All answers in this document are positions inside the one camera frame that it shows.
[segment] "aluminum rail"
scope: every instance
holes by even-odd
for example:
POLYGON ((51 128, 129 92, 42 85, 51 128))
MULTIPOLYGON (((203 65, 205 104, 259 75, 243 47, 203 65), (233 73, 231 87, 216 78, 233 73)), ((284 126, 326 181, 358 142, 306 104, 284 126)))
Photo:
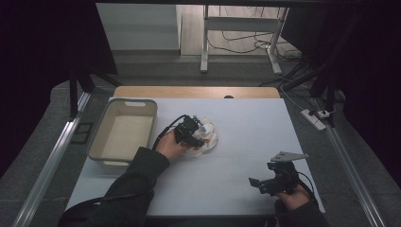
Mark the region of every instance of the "aluminum rail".
POLYGON ((88 93, 83 93, 78 101, 78 115, 72 122, 67 122, 64 129, 62 130, 61 136, 57 141, 55 147, 51 151, 44 168, 41 171, 35 184, 33 184, 24 205, 22 206, 20 213, 12 224, 13 227, 28 226, 32 221, 36 210, 41 203, 44 193, 54 176, 54 173, 59 166, 60 160, 67 149, 67 146, 73 136, 74 130, 76 129, 80 119, 83 115, 83 110, 88 103, 89 97, 91 95, 88 93))
MULTIPOLYGON (((314 99, 314 102, 317 106, 320 106, 317 101, 314 99)), ((326 124, 327 127, 327 135, 331 140, 334 150, 339 156, 340 163, 347 174, 347 177, 357 194, 360 204, 362 205, 362 209, 366 214, 366 217, 370 221, 371 225, 374 227, 385 227, 386 224, 381 217, 381 214, 373 200, 369 190, 367 189, 365 183, 361 180, 357 169, 354 166, 354 163, 351 160, 351 157, 348 155, 348 151, 345 145, 342 143, 339 135, 335 128, 332 128, 329 124, 326 124)))

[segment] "metal bracket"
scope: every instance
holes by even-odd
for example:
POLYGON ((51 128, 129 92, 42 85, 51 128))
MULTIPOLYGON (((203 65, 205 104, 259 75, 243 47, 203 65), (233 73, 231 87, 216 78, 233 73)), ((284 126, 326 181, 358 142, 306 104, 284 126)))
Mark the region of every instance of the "metal bracket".
POLYGON ((298 153, 289 153, 280 151, 276 156, 272 157, 270 160, 275 163, 284 163, 299 159, 306 159, 308 157, 309 155, 307 154, 298 154, 298 153))

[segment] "person's left hand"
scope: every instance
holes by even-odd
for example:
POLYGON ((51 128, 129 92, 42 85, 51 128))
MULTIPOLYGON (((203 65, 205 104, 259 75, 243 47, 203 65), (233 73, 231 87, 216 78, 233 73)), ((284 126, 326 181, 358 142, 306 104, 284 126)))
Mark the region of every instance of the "person's left hand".
POLYGON ((177 144, 175 141, 174 130, 170 130, 159 141, 156 151, 162 153, 168 160, 173 160, 180 156, 186 149, 191 148, 189 145, 177 144))

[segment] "wall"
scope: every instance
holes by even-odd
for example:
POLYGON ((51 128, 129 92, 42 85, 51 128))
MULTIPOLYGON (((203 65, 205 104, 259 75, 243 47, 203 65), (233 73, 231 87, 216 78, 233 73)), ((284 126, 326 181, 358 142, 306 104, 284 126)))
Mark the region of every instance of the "wall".
POLYGON ((112 50, 180 48, 180 6, 100 3, 96 6, 112 50))

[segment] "black sleeve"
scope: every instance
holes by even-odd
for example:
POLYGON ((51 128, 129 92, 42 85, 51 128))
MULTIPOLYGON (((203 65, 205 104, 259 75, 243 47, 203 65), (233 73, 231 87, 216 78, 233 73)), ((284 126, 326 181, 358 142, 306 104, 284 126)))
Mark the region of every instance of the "black sleeve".
MULTIPOLYGON (((167 158, 154 150, 139 148, 127 171, 107 191, 105 197, 143 194, 151 190, 169 166, 167 158)), ((153 192, 144 196, 102 202, 89 218, 89 226, 143 226, 153 192)))
POLYGON ((312 201, 288 212, 281 200, 275 203, 277 218, 281 227, 328 227, 330 226, 312 201))

